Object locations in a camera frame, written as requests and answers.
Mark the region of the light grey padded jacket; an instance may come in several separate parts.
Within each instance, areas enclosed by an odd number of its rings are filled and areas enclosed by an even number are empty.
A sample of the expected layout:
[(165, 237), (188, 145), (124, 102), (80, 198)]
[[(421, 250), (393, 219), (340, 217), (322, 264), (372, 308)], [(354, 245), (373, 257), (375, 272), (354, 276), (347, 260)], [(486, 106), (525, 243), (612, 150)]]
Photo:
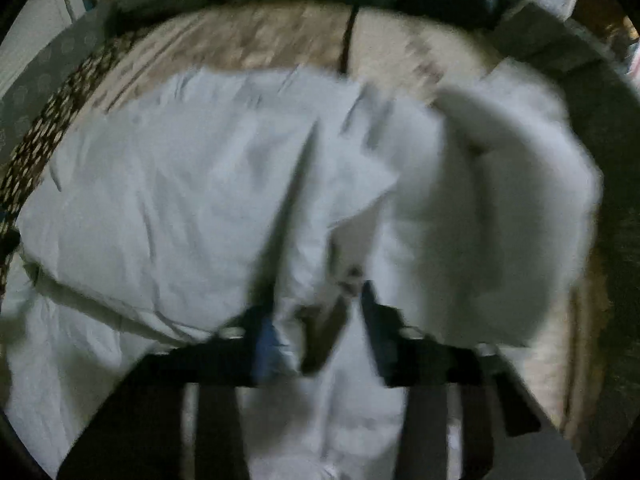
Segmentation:
[(440, 342), (524, 347), (585, 266), (601, 175), (532, 74), (432, 105), (318, 70), (189, 70), (66, 132), (17, 216), (6, 414), (48, 474), (142, 356), (274, 305), (241, 396), (261, 479), (387, 479), (405, 396), (353, 318), (302, 375), (306, 307), (360, 268)]

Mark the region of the patterned brown beige bedspread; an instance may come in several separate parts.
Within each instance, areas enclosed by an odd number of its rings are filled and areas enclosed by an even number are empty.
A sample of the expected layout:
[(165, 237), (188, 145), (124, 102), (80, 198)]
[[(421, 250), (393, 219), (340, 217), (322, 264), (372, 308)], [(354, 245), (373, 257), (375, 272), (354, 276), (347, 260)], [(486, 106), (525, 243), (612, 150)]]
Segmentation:
[[(309, 64), (338, 70), (340, 56), (346, 52), (341, 41), (348, 29), (347, 14), (346, 8), (315, 3), (209, 9), (172, 18), (160, 29), (152, 27), (152, 32), (142, 28), (107, 39), (48, 99), (10, 160), (1, 164), (1, 207), (20, 212), (53, 149), (78, 114), (93, 107), (107, 110), (119, 106), (183, 68), (203, 65), (232, 70)], [(439, 84), (478, 79), (491, 68), (498, 70), (497, 60), (504, 58), (492, 53), (480, 36), (425, 18), (367, 10), (357, 13), (355, 23), (347, 73), (385, 88), (401, 88), (425, 102)], [(514, 94), (518, 91), (518, 95), (530, 96), (536, 110), (560, 119), (561, 90), (556, 82), (532, 66), (513, 60), (503, 64), (504, 86), (512, 82)], [(24, 264), (14, 258), (16, 249), (10, 248), (9, 235), (16, 234), (11, 232), (12, 223), (1, 220), (1, 249), (9, 251), (1, 257), (2, 315), (14, 307), (30, 309), (37, 297), (35, 285), (27, 285)], [(591, 314), (576, 314), (580, 305), (576, 301), (567, 299), (552, 308), (551, 318), (530, 350), (509, 350), (534, 395), (558, 425), (566, 422), (566, 410), (570, 426), (578, 424), (573, 419), (582, 417), (582, 393), (574, 394), (578, 387), (572, 386), (570, 372), (577, 374), (580, 384), (592, 364)], [(18, 388), (18, 380), (28, 375), (17, 370), (15, 364), (11, 387), (9, 372), (1, 373), (2, 388), (9, 392), (9, 400), (1, 401), (4, 412), (26, 450), (52, 477), (62, 452), (70, 447), (66, 429), (62, 422), (46, 420), (52, 429), (62, 431), (60, 436), (46, 436), (47, 428), (36, 429), (36, 422), (26, 422), (29, 413), (17, 414), (17, 401), (27, 401), (26, 386)], [(27, 401), (27, 411), (35, 405), (35, 401)]]

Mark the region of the white patterned cabinet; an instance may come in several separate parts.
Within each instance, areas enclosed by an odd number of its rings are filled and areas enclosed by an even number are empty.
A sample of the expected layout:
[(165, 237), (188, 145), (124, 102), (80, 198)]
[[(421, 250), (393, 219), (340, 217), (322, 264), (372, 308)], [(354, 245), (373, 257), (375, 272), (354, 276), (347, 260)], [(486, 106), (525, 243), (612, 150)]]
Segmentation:
[(89, 0), (27, 0), (1, 41), (1, 95), (51, 40), (91, 7)]

